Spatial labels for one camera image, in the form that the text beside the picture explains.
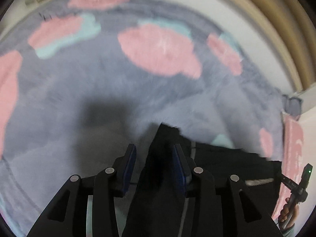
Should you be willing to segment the person's right hand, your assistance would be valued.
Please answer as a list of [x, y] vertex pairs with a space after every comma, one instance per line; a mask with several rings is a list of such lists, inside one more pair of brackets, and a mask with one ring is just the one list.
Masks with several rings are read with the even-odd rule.
[[278, 224], [280, 229], [286, 230], [293, 225], [295, 225], [295, 221], [299, 215], [299, 205], [295, 205], [294, 207], [291, 207], [290, 201], [292, 197], [288, 197], [285, 199], [286, 204], [283, 206], [283, 209], [280, 212], [280, 215], [278, 217]]

